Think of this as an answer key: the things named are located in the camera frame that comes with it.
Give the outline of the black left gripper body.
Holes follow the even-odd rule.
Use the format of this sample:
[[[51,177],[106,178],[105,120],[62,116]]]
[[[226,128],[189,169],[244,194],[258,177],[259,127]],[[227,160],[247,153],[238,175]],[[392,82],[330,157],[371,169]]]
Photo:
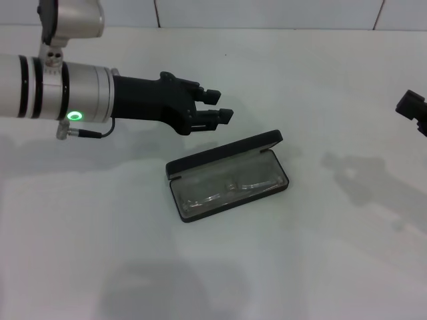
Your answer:
[[[191,133],[197,83],[162,71],[158,80],[115,75],[112,117],[159,121],[180,135]]]

